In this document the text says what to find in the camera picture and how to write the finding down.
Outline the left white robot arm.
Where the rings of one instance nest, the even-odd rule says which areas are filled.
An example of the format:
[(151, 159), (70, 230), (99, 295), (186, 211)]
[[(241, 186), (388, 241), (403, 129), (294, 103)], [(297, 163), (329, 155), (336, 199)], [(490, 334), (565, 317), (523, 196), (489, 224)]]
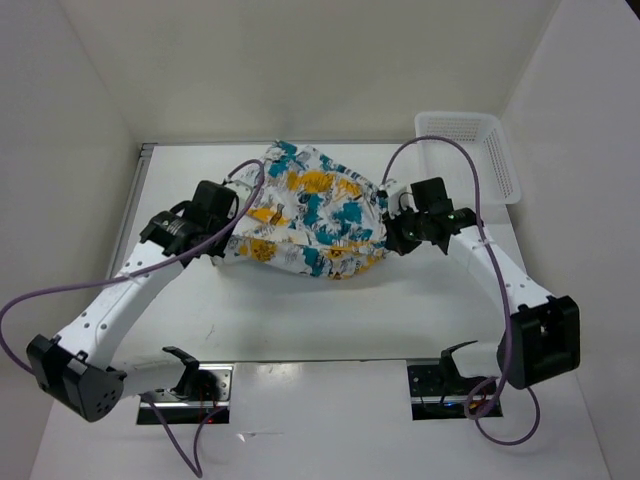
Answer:
[(222, 254), (250, 194), (240, 181), (202, 181), (192, 199), (152, 217), (114, 284), (55, 336), (38, 335), (28, 344), (39, 387), (88, 422), (104, 418), (125, 397), (166, 389), (185, 400), (213, 387), (199, 361), (175, 346), (149, 362), (115, 365), (113, 358), (147, 307), (190, 264), (186, 252)]

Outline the colourful printed shorts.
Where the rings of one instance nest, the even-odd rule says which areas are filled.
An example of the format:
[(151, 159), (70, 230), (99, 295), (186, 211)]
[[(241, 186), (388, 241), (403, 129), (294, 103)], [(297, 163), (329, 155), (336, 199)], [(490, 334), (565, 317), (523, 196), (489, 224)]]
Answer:
[(365, 176), (312, 146), (274, 142), (265, 180), (221, 259), (252, 260), (317, 278), (344, 280), (383, 260), (387, 201)]

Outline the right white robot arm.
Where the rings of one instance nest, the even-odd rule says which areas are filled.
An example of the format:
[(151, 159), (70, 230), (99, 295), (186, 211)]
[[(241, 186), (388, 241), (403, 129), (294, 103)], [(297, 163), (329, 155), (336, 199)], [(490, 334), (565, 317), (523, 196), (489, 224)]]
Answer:
[(496, 360), (512, 387), (522, 390), (578, 368), (577, 303), (532, 280), (493, 241), (472, 209), (454, 207), (442, 178), (408, 187), (390, 180), (378, 196), (387, 205), (382, 219), (388, 250), (407, 255), (424, 242), (437, 246), (507, 314)]

